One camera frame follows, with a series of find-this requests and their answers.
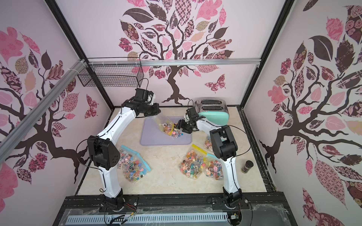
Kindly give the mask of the mint green toaster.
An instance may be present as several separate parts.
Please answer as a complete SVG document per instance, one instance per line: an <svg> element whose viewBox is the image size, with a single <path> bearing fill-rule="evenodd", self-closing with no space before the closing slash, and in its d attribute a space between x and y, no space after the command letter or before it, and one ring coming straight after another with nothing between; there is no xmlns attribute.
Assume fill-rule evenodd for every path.
<svg viewBox="0 0 362 226"><path fill-rule="evenodd" d="M206 117L211 123L224 126L229 122L229 111L227 104L222 99L201 98L197 99L194 107L200 116Z"/></svg>

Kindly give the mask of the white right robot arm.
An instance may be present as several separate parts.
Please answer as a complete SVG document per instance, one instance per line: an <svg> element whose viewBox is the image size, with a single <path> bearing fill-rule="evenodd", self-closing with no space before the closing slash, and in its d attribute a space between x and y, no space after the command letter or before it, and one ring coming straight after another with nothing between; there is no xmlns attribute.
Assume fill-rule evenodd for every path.
<svg viewBox="0 0 362 226"><path fill-rule="evenodd" d="M185 116L179 120L177 129L191 134L203 131L211 138L214 156L222 165L223 171L223 198L229 209L234 209L242 199L242 190L236 174L237 142L228 125L218 125L200 116L194 107L186 110Z"/></svg>

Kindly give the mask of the blue-zip candy bag front left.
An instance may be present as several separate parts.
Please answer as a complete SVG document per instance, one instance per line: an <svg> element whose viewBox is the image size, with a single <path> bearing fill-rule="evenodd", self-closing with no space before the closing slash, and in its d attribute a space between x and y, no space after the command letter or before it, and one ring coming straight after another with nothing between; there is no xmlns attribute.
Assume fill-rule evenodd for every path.
<svg viewBox="0 0 362 226"><path fill-rule="evenodd" d="M142 159L139 153L131 153L136 157L134 170L123 170L123 174L129 182L135 183L147 176L151 172L151 167Z"/></svg>

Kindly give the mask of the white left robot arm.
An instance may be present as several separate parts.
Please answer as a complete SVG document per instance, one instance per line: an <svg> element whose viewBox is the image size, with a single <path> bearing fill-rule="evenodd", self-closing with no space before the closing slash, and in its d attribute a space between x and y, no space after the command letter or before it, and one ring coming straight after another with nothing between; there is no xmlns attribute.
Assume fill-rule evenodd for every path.
<svg viewBox="0 0 362 226"><path fill-rule="evenodd" d="M121 154L116 144L127 126L142 114L145 117L161 113L159 104L155 102L155 94L146 89L137 88L135 95L127 99L108 126L96 136L87 139L90 159L99 171L105 196L105 203L116 210L121 210L125 201L119 184L117 165Z"/></svg>

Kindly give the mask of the aluminium rail left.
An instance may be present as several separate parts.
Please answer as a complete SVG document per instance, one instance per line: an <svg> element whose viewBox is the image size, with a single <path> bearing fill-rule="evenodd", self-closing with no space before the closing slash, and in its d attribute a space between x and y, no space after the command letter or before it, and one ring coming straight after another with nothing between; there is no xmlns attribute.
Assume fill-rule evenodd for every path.
<svg viewBox="0 0 362 226"><path fill-rule="evenodd" d="M27 135L27 133L33 128L40 117L48 110L51 104L66 88L66 86L86 68L86 62L83 59L79 59L66 73L65 75L50 89L50 91L39 101L37 106L28 113L20 124L14 128L14 130L5 137L1 143L1 163L6 161L7 157L16 148L20 141Z"/></svg>

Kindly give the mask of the aluminium rail back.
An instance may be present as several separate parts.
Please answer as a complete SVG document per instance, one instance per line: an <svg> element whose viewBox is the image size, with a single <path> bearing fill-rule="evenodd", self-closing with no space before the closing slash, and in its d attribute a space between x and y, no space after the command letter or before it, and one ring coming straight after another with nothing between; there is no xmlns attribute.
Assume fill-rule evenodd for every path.
<svg viewBox="0 0 362 226"><path fill-rule="evenodd" d="M186 60L118 60L118 61L90 61L91 66L199 66L199 65L259 65L260 58L227 58L227 59L186 59Z"/></svg>

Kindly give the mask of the yellow-zip candy bag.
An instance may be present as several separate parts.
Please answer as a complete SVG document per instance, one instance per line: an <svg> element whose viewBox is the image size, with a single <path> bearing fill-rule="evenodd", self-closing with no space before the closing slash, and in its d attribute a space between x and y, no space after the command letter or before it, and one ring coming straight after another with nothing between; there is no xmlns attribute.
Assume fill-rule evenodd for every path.
<svg viewBox="0 0 362 226"><path fill-rule="evenodd" d="M156 126L162 133L172 137L173 139L179 138L183 135L181 130L176 128L175 123L172 122L170 118L163 115L162 113L159 113L158 115L155 115L152 118L156 123Z"/></svg>
<svg viewBox="0 0 362 226"><path fill-rule="evenodd" d="M207 152L192 144L179 164L180 172L190 179L198 179L206 168Z"/></svg>

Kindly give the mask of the aluminium rail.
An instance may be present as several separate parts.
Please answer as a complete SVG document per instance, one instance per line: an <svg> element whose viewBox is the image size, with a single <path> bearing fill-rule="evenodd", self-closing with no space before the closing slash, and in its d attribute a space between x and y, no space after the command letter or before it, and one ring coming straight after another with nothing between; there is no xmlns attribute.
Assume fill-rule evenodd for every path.
<svg viewBox="0 0 362 226"><path fill-rule="evenodd" d="M227 58L227 59L186 59L186 60L118 60L118 61L90 61L91 66L199 66L199 65L259 65L260 58Z"/></svg>
<svg viewBox="0 0 362 226"><path fill-rule="evenodd" d="M37 106L28 113L20 124L14 128L14 130L5 137L1 143L1 163L6 161L7 157L16 148L20 141L27 135L27 133L33 128L40 117L48 110L51 104L66 88L66 86L86 68L86 62L83 59L79 59L66 73L65 75L50 89L50 91L39 101Z"/></svg>

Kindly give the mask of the blue-zip candy bag front right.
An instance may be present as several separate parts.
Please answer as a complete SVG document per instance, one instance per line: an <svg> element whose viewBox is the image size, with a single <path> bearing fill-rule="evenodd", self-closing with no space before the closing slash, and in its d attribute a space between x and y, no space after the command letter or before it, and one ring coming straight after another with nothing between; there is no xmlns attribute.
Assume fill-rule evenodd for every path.
<svg viewBox="0 0 362 226"><path fill-rule="evenodd" d="M207 156L204 163L206 165L204 172L207 177L214 180L223 180L222 164L217 158Z"/></svg>

